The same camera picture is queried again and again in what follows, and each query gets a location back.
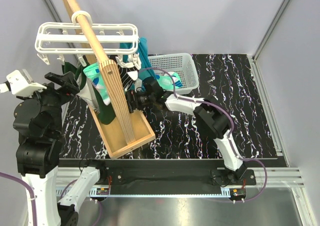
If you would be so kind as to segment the black white striped sock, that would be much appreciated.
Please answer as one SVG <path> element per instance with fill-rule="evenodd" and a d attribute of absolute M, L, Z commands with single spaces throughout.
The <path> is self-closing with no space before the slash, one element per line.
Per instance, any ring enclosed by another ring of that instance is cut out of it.
<path fill-rule="evenodd" d="M 124 63 L 123 65 L 118 63 L 117 66 L 123 90 L 127 92 L 132 84 L 138 79 L 139 69 L 133 62 Z"/>

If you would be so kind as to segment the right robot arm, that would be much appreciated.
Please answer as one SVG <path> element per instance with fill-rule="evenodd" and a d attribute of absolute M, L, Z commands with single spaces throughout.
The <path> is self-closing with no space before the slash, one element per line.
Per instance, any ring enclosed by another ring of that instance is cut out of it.
<path fill-rule="evenodd" d="M 125 93 L 129 111 L 142 110 L 154 105 L 160 110 L 180 112 L 195 117 L 199 133 L 210 136 L 217 144 L 224 160 L 224 177 L 232 184 L 245 178 L 246 165 L 236 147 L 232 132 L 235 129 L 231 116 L 210 98 L 192 98 L 164 90 L 153 77 L 142 81 L 144 90 L 128 90 Z"/>

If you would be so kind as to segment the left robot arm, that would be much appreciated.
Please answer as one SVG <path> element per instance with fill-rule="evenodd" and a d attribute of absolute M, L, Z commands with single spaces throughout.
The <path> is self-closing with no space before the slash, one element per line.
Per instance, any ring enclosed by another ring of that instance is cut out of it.
<path fill-rule="evenodd" d="M 14 110 L 18 132 L 17 170 L 27 190 L 28 220 L 34 226 L 75 226 L 90 189 L 108 179 L 105 166 L 89 160 L 69 192 L 56 196 L 56 180 L 62 147 L 62 106 L 79 93 L 72 72 L 45 75 L 48 83 L 32 80 L 24 69 L 6 79 L 8 89 L 21 102 Z"/>

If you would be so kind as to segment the white plastic clip hanger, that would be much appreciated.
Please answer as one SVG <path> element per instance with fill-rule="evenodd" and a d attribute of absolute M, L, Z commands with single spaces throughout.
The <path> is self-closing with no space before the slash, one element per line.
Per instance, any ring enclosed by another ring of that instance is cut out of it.
<path fill-rule="evenodd" d="M 48 55 L 57 55 L 63 61 L 65 55 L 96 55 L 102 49 L 106 55 L 130 55 L 138 50 L 138 28 L 131 23 L 93 23 L 86 11 L 78 11 L 77 17 L 86 19 L 83 29 L 72 16 L 72 22 L 45 22 L 37 30 L 34 48 L 49 65 Z"/>

